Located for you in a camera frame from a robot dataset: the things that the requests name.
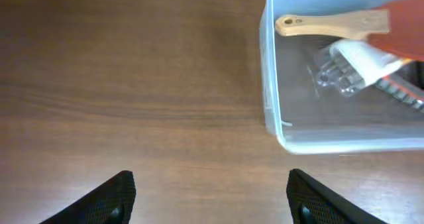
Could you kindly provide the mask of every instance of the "blue storage container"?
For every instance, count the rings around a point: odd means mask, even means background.
[[[281,37],[285,14],[332,15],[393,0],[266,0],[260,52],[267,130],[295,154],[424,148],[424,114],[369,87],[345,98],[315,84],[311,54],[331,43],[324,36]]]

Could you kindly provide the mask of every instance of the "table tennis paddle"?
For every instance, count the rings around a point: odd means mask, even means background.
[[[285,15],[282,36],[329,35],[366,40],[383,51],[424,61],[424,0],[397,0],[375,9],[329,16]]]

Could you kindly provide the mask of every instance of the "table surface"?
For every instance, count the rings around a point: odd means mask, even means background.
[[[1,0],[0,223],[38,223],[132,170],[131,223],[290,223],[301,168],[424,222],[424,152],[292,156],[267,134],[265,0]]]

